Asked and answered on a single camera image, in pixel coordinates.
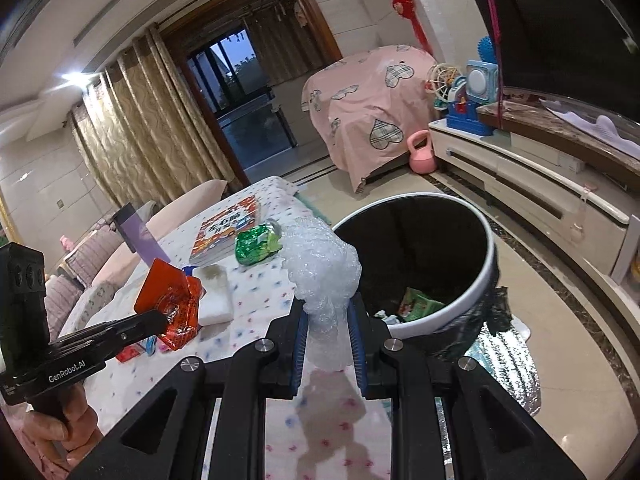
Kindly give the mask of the person's left hand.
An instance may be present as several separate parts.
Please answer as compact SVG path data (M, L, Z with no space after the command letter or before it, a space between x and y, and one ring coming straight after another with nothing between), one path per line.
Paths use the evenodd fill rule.
M66 479L68 474L103 439L98 414L88 404L84 385L60 392L63 422L35 410L27 411L22 434L35 450L32 459L46 479Z

